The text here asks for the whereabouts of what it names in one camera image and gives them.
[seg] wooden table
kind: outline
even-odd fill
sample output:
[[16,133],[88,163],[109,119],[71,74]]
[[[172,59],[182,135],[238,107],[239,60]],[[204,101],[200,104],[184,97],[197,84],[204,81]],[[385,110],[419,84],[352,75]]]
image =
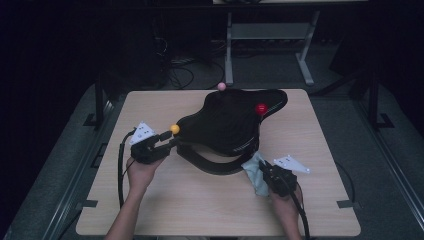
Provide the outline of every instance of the wooden table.
[[[299,89],[285,90],[288,103],[261,126],[259,151],[268,161],[290,154],[309,167],[297,173],[311,236],[355,236],[360,226],[352,208],[337,201],[348,196],[341,182],[309,97]],[[200,110],[210,91],[131,92],[110,138],[76,230],[81,235],[105,235],[119,211],[117,156],[124,136],[146,122],[157,133]],[[127,142],[125,157],[130,150]],[[124,180],[124,196],[128,192]],[[151,236],[281,236],[269,199],[255,195],[242,171],[210,175],[171,151],[142,201],[136,235]]]

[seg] yellow ball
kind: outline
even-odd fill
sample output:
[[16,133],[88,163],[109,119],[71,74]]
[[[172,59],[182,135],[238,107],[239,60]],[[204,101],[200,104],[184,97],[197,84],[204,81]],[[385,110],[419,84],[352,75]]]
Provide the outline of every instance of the yellow ball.
[[180,132],[180,127],[177,124],[173,124],[173,125],[171,125],[169,130],[171,130],[172,134],[175,135],[175,134],[178,134]]

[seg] red ball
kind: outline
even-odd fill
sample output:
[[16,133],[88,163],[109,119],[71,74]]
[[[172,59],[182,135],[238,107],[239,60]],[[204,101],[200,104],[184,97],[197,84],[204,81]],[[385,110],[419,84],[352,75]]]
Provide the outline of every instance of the red ball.
[[264,103],[259,103],[258,105],[256,105],[255,111],[258,115],[263,116],[266,112],[268,112],[268,107]]

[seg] metal leg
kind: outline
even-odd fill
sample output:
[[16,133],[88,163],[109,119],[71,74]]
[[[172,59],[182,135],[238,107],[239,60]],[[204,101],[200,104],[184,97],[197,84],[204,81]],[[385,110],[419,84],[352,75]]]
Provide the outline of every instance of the metal leg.
[[314,80],[312,79],[311,73],[309,72],[309,68],[306,65],[305,59],[308,54],[309,46],[311,45],[312,37],[314,36],[315,27],[318,22],[319,11],[314,12],[312,17],[312,21],[309,25],[308,32],[305,37],[305,45],[300,53],[296,53],[296,59],[299,63],[300,70],[302,71],[303,78],[305,79],[306,85],[312,86],[314,85]]
[[228,13],[227,22],[227,55],[225,56],[225,84],[232,86],[233,82],[233,64],[231,62],[231,13]]

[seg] dark background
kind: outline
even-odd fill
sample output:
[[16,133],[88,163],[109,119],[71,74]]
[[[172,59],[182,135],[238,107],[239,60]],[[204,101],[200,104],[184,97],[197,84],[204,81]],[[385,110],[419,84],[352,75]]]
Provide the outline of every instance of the dark background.
[[[160,88],[164,81],[161,69],[166,69],[166,59],[158,59],[151,51],[156,45],[151,37],[155,29],[150,28],[149,19],[155,14],[81,11],[105,5],[101,0],[0,2],[1,237],[79,99],[99,75],[105,75],[103,87],[112,98],[130,89]],[[341,41],[342,33],[347,31],[351,41],[342,44],[347,49],[361,49],[367,41],[377,43],[373,55],[378,57],[350,52],[353,60],[339,65],[345,65],[343,71],[347,73],[364,62],[369,64],[367,59],[377,59],[375,66],[380,68],[381,82],[424,135],[423,4],[391,0],[371,1],[368,5],[355,15],[354,25],[344,27],[345,22],[334,23],[340,13],[323,11],[315,41]],[[182,33],[183,37],[193,32],[201,34],[202,40],[188,48],[205,49],[210,38],[222,34],[221,28],[216,28],[219,21],[185,15],[180,22],[168,21],[170,25],[159,30],[175,48],[187,47],[184,38],[173,38],[175,33],[169,29],[187,29],[184,24],[190,22],[193,29],[206,24],[206,31],[190,29]],[[363,40],[362,35],[370,38]],[[208,57],[207,52],[195,53]],[[138,69],[136,65],[140,63],[148,67]],[[138,76],[150,78],[139,82]]]

